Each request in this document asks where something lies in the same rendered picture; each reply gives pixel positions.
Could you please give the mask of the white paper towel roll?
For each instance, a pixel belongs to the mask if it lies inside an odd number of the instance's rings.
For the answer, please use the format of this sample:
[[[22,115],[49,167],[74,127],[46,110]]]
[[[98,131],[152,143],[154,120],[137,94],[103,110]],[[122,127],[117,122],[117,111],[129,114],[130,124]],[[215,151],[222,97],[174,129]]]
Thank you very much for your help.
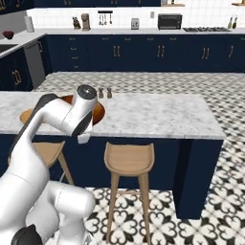
[[[34,32],[34,27],[33,27],[33,21],[30,16],[25,16],[24,17],[25,24],[26,24],[26,31],[28,33],[33,33]]]

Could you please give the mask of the black toaster oven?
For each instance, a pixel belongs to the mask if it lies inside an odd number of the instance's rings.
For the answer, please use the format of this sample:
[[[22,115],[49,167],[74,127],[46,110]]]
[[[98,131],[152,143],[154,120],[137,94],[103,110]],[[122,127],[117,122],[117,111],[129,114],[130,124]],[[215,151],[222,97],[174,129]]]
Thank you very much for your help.
[[[180,13],[158,14],[159,30],[180,30],[183,15]]]

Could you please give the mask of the brown animal figurine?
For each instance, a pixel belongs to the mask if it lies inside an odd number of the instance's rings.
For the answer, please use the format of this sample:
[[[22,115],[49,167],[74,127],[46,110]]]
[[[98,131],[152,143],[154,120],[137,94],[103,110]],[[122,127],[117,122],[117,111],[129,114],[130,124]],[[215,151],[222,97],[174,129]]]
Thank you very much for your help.
[[[74,29],[75,29],[75,30],[81,29],[81,26],[80,26],[80,24],[79,24],[78,19],[77,19],[76,17],[74,17],[74,16],[73,16],[72,18],[73,18]]]

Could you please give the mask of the grey dishwasher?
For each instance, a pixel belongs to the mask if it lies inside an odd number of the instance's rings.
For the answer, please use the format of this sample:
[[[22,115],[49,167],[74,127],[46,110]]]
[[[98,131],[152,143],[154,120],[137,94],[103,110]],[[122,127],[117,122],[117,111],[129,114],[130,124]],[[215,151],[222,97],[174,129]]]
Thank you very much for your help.
[[[33,88],[36,89],[46,78],[38,43],[33,41],[25,45],[24,53],[32,78]]]

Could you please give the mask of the long dark blue cupboard run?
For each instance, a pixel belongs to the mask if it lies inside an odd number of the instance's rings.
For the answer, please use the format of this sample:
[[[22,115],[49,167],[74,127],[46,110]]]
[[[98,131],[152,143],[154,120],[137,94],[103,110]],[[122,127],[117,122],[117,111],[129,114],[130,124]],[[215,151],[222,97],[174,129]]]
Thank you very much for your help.
[[[245,73],[243,34],[46,34],[53,72]]]

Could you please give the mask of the dark blue wall cupboards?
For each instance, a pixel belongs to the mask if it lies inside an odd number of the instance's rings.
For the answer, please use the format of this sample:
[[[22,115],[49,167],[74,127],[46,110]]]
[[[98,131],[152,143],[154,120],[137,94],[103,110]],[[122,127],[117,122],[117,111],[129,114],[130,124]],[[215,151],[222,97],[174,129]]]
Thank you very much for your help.
[[[160,7],[161,0],[0,0],[0,15],[33,8]]]

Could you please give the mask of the dark blue kitchen island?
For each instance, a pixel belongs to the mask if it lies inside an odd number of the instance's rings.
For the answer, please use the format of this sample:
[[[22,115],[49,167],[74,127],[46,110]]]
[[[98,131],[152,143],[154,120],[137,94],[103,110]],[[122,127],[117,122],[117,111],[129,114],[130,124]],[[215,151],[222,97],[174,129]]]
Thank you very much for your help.
[[[154,144],[155,163],[149,172],[149,187],[173,193],[176,216],[198,219],[205,206],[218,160],[221,140],[92,137],[81,145],[73,137],[37,135],[37,142],[64,142],[64,155],[74,183],[79,187],[108,188],[110,173],[104,164],[107,143]]]

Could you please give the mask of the wooden bar stool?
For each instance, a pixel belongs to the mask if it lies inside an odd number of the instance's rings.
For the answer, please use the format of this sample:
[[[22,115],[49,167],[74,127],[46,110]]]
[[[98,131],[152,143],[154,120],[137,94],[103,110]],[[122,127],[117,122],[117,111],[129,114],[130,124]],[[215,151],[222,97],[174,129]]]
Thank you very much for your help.
[[[145,232],[147,245],[151,245],[149,229],[149,181],[148,174],[155,162],[154,144],[150,145],[113,145],[106,143],[104,151],[104,163],[111,173],[111,193],[107,223],[106,242],[109,242],[111,226],[119,193],[118,184],[120,177],[137,177],[142,199],[142,207],[145,220]]]
[[[74,184],[71,172],[68,168],[66,163],[64,154],[63,154],[63,147],[65,146],[65,142],[61,143],[33,143],[34,148],[36,149],[37,153],[43,158],[47,167],[52,167],[56,161],[59,161],[60,166],[63,170],[63,173],[59,179],[62,181],[63,178],[68,180],[70,185]]]

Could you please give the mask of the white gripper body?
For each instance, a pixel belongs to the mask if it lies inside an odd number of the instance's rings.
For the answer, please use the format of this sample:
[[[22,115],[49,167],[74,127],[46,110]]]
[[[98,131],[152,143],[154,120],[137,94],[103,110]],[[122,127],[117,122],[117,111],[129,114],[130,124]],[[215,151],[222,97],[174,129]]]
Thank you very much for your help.
[[[80,145],[87,144],[90,139],[90,133],[84,133],[81,135],[78,135],[78,143]]]

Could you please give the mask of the black gas hob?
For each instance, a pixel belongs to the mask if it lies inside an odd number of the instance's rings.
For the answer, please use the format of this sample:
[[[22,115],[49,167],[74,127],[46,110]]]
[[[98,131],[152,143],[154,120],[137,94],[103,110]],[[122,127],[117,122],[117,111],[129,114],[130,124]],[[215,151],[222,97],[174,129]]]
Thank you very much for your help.
[[[230,29],[227,29],[225,27],[198,27],[198,28],[183,28],[185,32],[190,33],[202,33],[202,32],[230,32]]]

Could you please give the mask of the orange plate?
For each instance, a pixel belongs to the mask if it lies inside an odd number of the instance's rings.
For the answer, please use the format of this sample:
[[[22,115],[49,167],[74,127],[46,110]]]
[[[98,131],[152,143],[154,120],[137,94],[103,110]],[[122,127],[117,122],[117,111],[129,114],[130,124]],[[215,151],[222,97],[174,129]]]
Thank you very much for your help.
[[[26,110],[26,111],[24,111],[24,112],[20,115],[19,120],[20,120],[22,123],[26,123],[27,120],[29,119],[29,117],[31,116],[32,112],[33,112],[33,110],[32,110],[31,108],[28,109],[28,110]]]

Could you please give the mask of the short dark blue cupboard run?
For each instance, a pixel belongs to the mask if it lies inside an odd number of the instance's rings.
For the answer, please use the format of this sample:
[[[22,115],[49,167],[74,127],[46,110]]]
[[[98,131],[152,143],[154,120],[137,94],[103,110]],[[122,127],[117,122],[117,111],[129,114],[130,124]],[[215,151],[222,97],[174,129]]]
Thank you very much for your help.
[[[33,90],[32,79],[23,49],[18,49],[0,58],[0,90]]]

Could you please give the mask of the rail with hanging tools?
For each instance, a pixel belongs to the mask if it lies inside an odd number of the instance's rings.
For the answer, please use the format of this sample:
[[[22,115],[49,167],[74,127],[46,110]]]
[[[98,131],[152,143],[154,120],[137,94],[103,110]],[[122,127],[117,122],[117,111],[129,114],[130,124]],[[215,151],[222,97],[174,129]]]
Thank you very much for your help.
[[[112,11],[98,11],[99,25],[106,26],[112,24]]]

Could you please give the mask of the brown wooden bowl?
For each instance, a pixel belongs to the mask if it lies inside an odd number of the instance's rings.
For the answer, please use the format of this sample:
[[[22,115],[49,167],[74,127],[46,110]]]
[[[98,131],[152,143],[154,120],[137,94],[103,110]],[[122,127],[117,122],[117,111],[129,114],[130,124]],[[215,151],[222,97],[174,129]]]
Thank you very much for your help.
[[[61,99],[68,103],[72,103],[73,96],[72,95],[62,96]],[[104,114],[105,114],[105,109],[103,105],[98,101],[93,111],[93,124],[99,123],[104,117]]]

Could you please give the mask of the grey sink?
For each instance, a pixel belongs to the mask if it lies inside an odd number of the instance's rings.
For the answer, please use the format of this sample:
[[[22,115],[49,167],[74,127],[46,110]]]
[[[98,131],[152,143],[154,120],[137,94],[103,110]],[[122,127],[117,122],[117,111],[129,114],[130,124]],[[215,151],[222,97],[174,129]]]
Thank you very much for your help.
[[[17,44],[0,44],[0,54],[6,52],[7,50],[17,46]]]

